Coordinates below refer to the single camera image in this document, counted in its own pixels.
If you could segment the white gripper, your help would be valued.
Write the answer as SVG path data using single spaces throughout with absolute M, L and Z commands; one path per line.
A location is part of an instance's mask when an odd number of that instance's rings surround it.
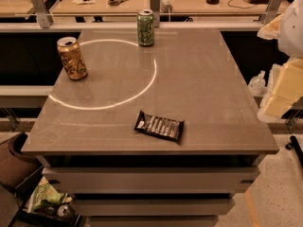
M 303 59 L 299 59 L 303 58 L 303 0 L 294 0 L 283 16 L 263 26 L 257 36 L 265 40 L 279 38 L 279 50 L 296 57 L 272 66 L 267 93 L 261 101 L 265 115 L 280 118 L 303 97 Z

